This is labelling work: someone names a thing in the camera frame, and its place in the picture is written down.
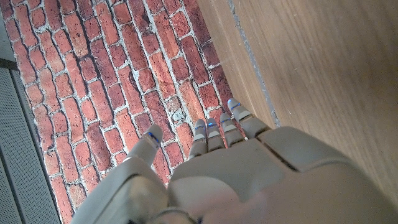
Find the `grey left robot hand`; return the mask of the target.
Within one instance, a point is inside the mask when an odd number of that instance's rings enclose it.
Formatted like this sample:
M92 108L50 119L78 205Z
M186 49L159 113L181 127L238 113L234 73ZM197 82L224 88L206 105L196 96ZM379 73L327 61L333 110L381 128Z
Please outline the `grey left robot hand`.
M73 223L396 223L397 208L352 160L235 99L196 122L188 160L164 184L152 125L89 194Z

